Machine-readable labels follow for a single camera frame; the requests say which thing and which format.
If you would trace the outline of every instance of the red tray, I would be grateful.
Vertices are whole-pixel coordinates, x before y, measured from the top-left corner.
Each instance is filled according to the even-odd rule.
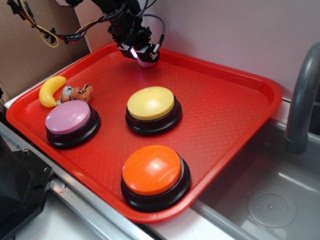
[[[57,74],[67,78],[66,86],[89,83],[94,89],[90,105],[101,117],[101,128],[79,147],[58,150],[50,146],[45,119],[52,108],[41,105],[41,86],[20,97],[6,114],[14,127],[54,161],[136,223],[160,222],[187,209],[282,100],[278,85],[264,77],[165,49],[160,54],[155,66],[143,68],[111,44]],[[139,136],[126,124],[127,101],[136,91],[150,86],[170,89],[181,103],[183,116],[167,133]],[[61,92],[56,92],[56,99]],[[121,173],[131,153],[152,144],[169,146],[181,155],[191,171],[191,188],[173,207],[144,213],[126,203],[120,188]]]

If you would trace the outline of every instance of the faucet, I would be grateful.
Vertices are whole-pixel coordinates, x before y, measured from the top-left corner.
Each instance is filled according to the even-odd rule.
[[[296,81],[285,131],[285,149],[291,154],[307,150],[308,132],[320,134],[320,42],[302,63]]]

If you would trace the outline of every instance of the drain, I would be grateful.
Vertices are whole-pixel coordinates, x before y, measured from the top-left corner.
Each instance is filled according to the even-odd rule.
[[[295,201],[286,192],[277,188],[265,188],[255,192],[247,204],[250,216],[268,228],[282,228],[296,217]]]

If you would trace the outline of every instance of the metal sink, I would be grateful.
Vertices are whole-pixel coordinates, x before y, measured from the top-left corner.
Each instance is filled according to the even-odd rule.
[[[270,119],[192,208],[237,240],[318,240],[320,138],[307,151],[284,149],[286,125]]]

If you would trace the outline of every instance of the pink button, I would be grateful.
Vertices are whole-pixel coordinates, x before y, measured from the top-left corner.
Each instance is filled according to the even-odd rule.
[[[85,101],[71,100],[54,108],[46,117],[45,126],[52,134],[69,134],[81,128],[90,115],[90,107]]]

